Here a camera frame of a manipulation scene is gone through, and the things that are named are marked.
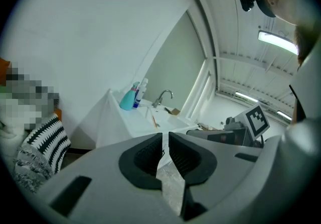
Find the orange object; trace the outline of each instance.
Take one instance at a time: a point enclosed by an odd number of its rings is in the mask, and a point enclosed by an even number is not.
[[[155,121],[154,116],[152,115],[151,117],[152,117],[152,121],[154,122],[155,128],[157,128],[157,125],[156,125],[156,121]]]
[[[58,116],[58,119],[62,122],[62,119],[61,119],[61,110],[56,108],[55,111],[54,111],[55,114],[57,114]]]
[[[0,58],[0,85],[6,85],[6,72],[10,65],[9,61]]]

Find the black slot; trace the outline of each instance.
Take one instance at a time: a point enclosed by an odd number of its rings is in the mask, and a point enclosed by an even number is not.
[[[238,153],[234,157],[240,158],[240,159],[243,159],[243,160],[249,161],[249,162],[256,162],[256,160],[258,158],[257,156],[249,155],[249,154],[243,154],[243,153]]]
[[[50,206],[63,216],[67,216],[75,207],[77,201],[91,182],[91,178],[76,177],[50,204]]]

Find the floor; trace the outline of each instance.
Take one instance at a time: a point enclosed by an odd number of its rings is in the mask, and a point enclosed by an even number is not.
[[[66,153],[61,169],[76,161],[82,154]],[[178,215],[181,213],[185,180],[179,174],[175,164],[170,162],[161,167],[156,174],[156,178],[162,181],[164,200],[172,210]]]

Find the blurred object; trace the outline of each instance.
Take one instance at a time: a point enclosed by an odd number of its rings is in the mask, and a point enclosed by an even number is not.
[[[29,80],[17,68],[8,68],[6,95],[0,102],[0,121],[6,126],[24,126],[26,130],[40,127],[59,104],[59,94],[39,80]]]

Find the ceiling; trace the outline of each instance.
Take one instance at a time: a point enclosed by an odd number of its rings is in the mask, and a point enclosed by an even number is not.
[[[263,102],[272,113],[292,116],[295,97],[289,84],[298,68],[296,55],[257,37],[264,30],[293,41],[294,26],[267,17],[256,4],[245,12],[239,0],[200,2],[215,45],[217,93],[235,99],[238,91]]]

